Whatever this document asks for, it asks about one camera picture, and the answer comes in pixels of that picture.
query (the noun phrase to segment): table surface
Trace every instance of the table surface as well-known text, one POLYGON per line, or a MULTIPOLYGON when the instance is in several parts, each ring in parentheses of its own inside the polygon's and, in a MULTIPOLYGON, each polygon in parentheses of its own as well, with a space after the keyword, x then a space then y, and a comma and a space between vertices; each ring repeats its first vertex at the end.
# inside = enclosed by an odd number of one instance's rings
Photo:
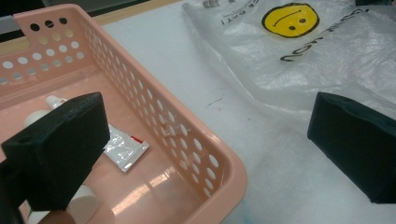
MULTIPOLYGON (((396 205, 370 203, 306 136, 208 65, 184 21, 185 2, 151 0, 95 19, 244 162, 247 192, 224 223, 395 223, 396 205)), ((0 54, 27 47, 14 39, 0 43, 0 54)))

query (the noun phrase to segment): basket hole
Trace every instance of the basket hole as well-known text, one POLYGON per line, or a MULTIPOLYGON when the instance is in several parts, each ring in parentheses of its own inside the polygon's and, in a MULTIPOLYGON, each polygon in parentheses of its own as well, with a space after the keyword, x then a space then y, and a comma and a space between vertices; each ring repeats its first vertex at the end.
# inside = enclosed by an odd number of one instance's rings
POLYGON ((218 162, 218 160, 216 160, 216 157, 214 157, 213 155, 209 155, 209 159, 210 159, 210 161, 212 162, 212 164, 213 164, 216 168, 219 167, 219 162, 218 162))
POLYGON ((175 116, 172 114, 172 112, 168 111, 169 119, 172 120, 172 122, 175 122, 175 116))
POLYGON ((38 38, 38 43, 40 43, 42 45, 46 45, 46 44, 49 43, 49 40, 46 37, 41 36, 41 37, 38 38))
POLYGON ((181 161, 181 162, 180 162, 180 166, 181 166, 184 170, 187 170, 187 164, 186 164, 186 162, 181 161))
POLYGON ((125 78, 125 80, 126 80, 126 83, 128 84, 128 86, 130 87, 131 86, 131 81, 129 81, 129 78, 125 78))
POLYGON ((200 171, 199 171, 197 165, 193 164, 193 165, 192 165, 192 169, 194 170, 194 172, 195 172, 196 174, 200 174, 200 171))
POLYGON ((161 127, 161 133, 163 134, 163 136, 168 135, 167 132, 166 132, 166 130, 165 130, 163 127, 161 127))
POLYGON ((142 98, 143 104, 145 105, 146 104, 146 97, 144 95, 142 95, 141 98, 142 98))
POLYGON ((149 98, 150 100, 152 100, 152 93, 151 93, 150 90, 148 90, 148 98, 149 98))
POLYGON ((106 62, 104 63, 104 65, 106 66, 107 72, 110 73, 111 72, 110 66, 108 66, 108 64, 106 62))
POLYGON ((176 147, 176 142, 173 138, 170 138, 169 141, 171 142, 172 147, 176 147))
POLYGON ((183 138, 180 138, 180 143, 185 149, 187 149, 187 143, 183 138))
POLYGON ((128 100, 128 102, 129 103, 131 103, 132 102, 132 99, 134 98, 132 95, 131 95, 131 93, 129 92, 129 94, 126 96, 127 98, 127 100, 128 100))
POLYGON ((117 66, 114 63, 112 65, 113 65, 113 67, 112 67, 113 71, 118 73, 119 69, 117 68, 117 66))
POLYGON ((50 67, 49 67, 46 63, 42 63, 42 64, 40 65, 40 68, 41 68, 41 70, 43 70, 43 71, 48 71, 48 70, 50 70, 50 67))
POLYGON ((212 169, 210 169, 210 168, 206 168, 206 170, 207 170, 207 174, 209 175, 209 177, 210 177, 210 178, 212 178, 212 179, 216 179, 215 172, 213 172, 213 170, 212 170, 212 169))
POLYGON ((199 155, 196 152, 193 152, 192 154, 194 155, 195 161, 198 164, 201 164, 201 158, 199 157, 199 155))
POLYGON ((99 39, 99 37, 94 33, 92 33, 91 35, 92 35, 93 42, 97 42, 96 40, 99 39))
POLYGON ((140 80, 138 80, 137 83, 139 83, 140 90, 143 90, 143 83, 140 80))
POLYGON ((163 110, 163 103, 161 103, 160 100, 157 100, 157 105, 158 105, 158 108, 160 108, 160 110, 163 110))
POLYGON ((125 83, 122 83, 122 89, 123 89, 124 91, 127 91, 126 86, 125 86, 125 83))
POLYGON ((183 124, 180 124, 180 129, 181 129, 181 132, 184 134, 184 135, 188 135, 189 133, 187 132, 187 129, 186 129, 186 127, 183 125, 183 124))
POLYGON ((206 185, 208 188, 213 189, 213 184, 212 184, 212 182, 210 182, 210 180, 205 179, 205 182, 206 182, 206 185))
POLYGON ((125 85, 125 75, 123 74, 123 72, 122 71, 120 71, 120 77, 122 78, 122 81, 124 82, 124 85, 125 85))
POLYGON ((146 119, 146 123, 149 127, 151 127, 151 123, 149 122, 149 119, 146 119))
POLYGON ((194 144, 198 150, 202 151, 202 145, 201 145, 200 141, 198 141, 198 139, 194 138, 194 144))
POLYGON ((53 33, 52 34, 52 39, 55 40, 55 41, 60 41, 61 38, 62 38, 61 35, 58 34, 58 33, 53 33))
POLYGON ((149 111, 146 108, 143 108, 143 112, 145 112, 145 115, 148 116, 149 115, 149 111))
POLYGON ((35 23, 32 23, 32 24, 30 24, 30 29, 37 32, 40 30, 40 26, 35 23))
POLYGON ((184 160, 187 160, 187 155, 186 155, 186 153, 185 153, 183 150, 180 151, 180 154, 181 154, 181 157, 182 157, 184 160))
POLYGON ((20 63, 20 64, 27 64, 29 61, 27 60, 27 58, 25 58, 25 57, 20 57, 19 59, 18 59, 18 63, 20 63))
POLYGON ((74 35, 74 32, 71 31, 71 30, 65 30, 65 31, 64 31, 64 34, 65 34, 67 37, 72 37, 72 36, 74 35))
POLYGON ((22 74, 21 74, 21 73, 14 73, 14 74, 12 75, 12 77, 13 77, 14 79, 18 80, 18 79, 21 79, 21 78, 22 78, 22 74))
POLYGON ((0 77, 0 85, 6 85, 8 80, 5 77, 0 77))
POLYGON ((157 135, 157 136, 160 135, 160 134, 158 133, 158 130, 157 130, 156 128, 154 128, 153 130, 154 130, 155 135, 157 135))
POLYGON ((78 48, 79 48, 79 43, 78 43, 77 41, 73 41, 73 42, 70 44, 70 46, 71 46, 73 49, 78 49, 78 48))
POLYGON ((172 151, 172 155, 175 157, 175 158, 177 158, 177 153, 176 153, 176 151, 172 148, 171 149, 171 151, 172 151))
POLYGON ((168 143, 166 142, 166 139, 165 138, 163 138, 163 144, 167 147, 168 146, 168 143))
POLYGON ((171 132, 171 134, 172 134, 173 136, 175 136, 175 135, 176 135, 176 132, 175 132, 175 129, 174 129, 174 127, 172 127, 172 126, 169 126, 169 131, 171 132))
POLYGON ((67 24, 67 18, 61 17, 61 18, 59 18, 59 22, 60 22, 61 24, 63 24, 63 25, 66 25, 66 24, 67 24))
POLYGON ((134 94, 132 93, 132 91, 129 91, 129 95, 131 96, 132 99, 134 99, 134 94))
POLYGON ((62 65, 62 63, 61 63, 61 61, 59 61, 59 60, 54 60, 54 61, 53 61, 53 65, 54 65, 55 67, 59 67, 59 66, 62 65))
POLYGON ((151 113, 155 113, 155 108, 152 104, 148 105, 149 106, 149 110, 151 111, 151 113))
POLYGON ((192 174, 192 179, 195 181, 195 183, 199 183, 198 177, 195 174, 192 174))
POLYGON ((42 56, 40 53, 34 53, 32 55, 33 59, 35 59, 36 61, 41 60, 42 56))
POLYGON ((165 124, 165 120, 163 119, 163 115, 158 115, 158 118, 160 119, 161 124, 165 124))
POLYGON ((62 53, 67 52, 67 46, 65 46, 65 45, 59 46, 59 51, 62 52, 62 53))
POLYGON ((106 65, 107 65, 107 68, 108 68, 108 69, 111 69, 112 63, 111 63, 111 61, 110 61, 110 58, 107 58, 107 63, 106 63, 106 65))
POLYGON ((134 73, 130 72, 130 74, 131 74, 132 80, 134 81, 134 73))
POLYGON ((151 117, 151 120, 152 120, 152 124, 157 126, 157 120, 154 117, 151 117))
POLYGON ((64 57, 64 60, 65 60, 67 63, 72 63, 72 62, 73 62, 72 56, 66 56, 66 57, 64 57))
POLYGON ((47 49, 47 50, 46 50, 46 53, 47 53, 48 56, 52 57, 53 55, 55 55, 55 50, 53 50, 53 49, 47 49))
POLYGON ((207 188, 204 188, 204 193, 208 198, 212 196, 207 188))
POLYGON ((48 28, 52 28, 54 26, 53 21, 45 21, 44 24, 46 24, 48 28))
POLYGON ((79 52, 79 53, 76 54, 76 57, 77 57, 78 59, 83 59, 83 58, 84 58, 84 53, 79 52))
POLYGON ((11 62, 3 62, 3 67, 6 69, 11 69, 14 67, 14 64, 11 62))
POLYGON ((28 74, 29 76, 33 76, 33 75, 36 74, 36 71, 35 71, 34 68, 28 68, 28 69, 27 69, 27 74, 28 74))

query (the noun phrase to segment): small packet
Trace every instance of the small packet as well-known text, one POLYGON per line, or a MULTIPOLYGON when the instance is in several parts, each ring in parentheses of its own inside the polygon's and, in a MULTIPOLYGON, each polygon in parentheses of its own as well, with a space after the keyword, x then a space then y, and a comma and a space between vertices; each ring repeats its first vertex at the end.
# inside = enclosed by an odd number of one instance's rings
MULTIPOLYGON (((55 109, 66 101, 67 99, 52 95, 46 99, 51 109, 55 109)), ((108 129, 110 140, 105 146, 104 153, 125 173, 149 148, 149 143, 130 136, 110 124, 108 124, 108 129)))

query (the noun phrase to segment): white table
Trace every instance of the white table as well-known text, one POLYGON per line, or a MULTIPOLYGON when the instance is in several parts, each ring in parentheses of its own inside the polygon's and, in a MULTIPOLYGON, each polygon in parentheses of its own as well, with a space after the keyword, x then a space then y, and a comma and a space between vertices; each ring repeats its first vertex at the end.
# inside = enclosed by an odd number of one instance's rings
POLYGON ((178 2, 104 25, 127 51, 242 159, 245 198, 225 223, 390 224, 306 136, 255 109, 194 46, 178 2))

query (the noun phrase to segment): white packet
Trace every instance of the white packet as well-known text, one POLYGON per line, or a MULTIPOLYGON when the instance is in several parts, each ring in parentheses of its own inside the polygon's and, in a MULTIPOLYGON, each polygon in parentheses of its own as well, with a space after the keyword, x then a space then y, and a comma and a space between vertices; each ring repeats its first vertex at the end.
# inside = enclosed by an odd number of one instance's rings
POLYGON ((149 144, 123 133, 110 124, 108 125, 108 129, 110 130, 110 140, 105 146, 105 154, 123 172, 127 172, 149 148, 149 144))

